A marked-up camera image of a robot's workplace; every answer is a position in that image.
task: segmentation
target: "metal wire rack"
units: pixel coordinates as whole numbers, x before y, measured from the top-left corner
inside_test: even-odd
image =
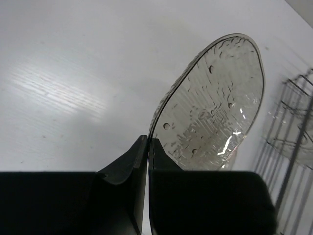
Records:
[[[254,168],[275,203],[279,235],[313,235],[312,79],[310,69],[283,83]]]

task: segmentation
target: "clear textured glass plate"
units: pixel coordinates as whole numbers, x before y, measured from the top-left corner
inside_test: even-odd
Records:
[[[149,137],[184,170],[220,169],[251,128],[264,82],[255,42],[224,36],[196,56],[162,99]]]

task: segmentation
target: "glass plate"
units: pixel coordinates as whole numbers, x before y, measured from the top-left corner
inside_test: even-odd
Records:
[[[162,99],[149,138],[158,138],[184,170],[221,169],[252,126],[264,83],[255,42],[224,36],[196,56]]]

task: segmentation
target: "white table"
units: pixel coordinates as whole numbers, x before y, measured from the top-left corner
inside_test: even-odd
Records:
[[[0,1],[0,170],[102,169],[147,134],[194,56],[229,33],[256,41],[267,82],[235,163],[247,169],[277,84],[313,63],[313,29],[286,2]]]

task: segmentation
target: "wire dish rack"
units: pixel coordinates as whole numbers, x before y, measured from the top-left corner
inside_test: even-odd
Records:
[[[283,83],[268,113],[255,172],[278,212],[279,235],[313,235],[313,69]]]

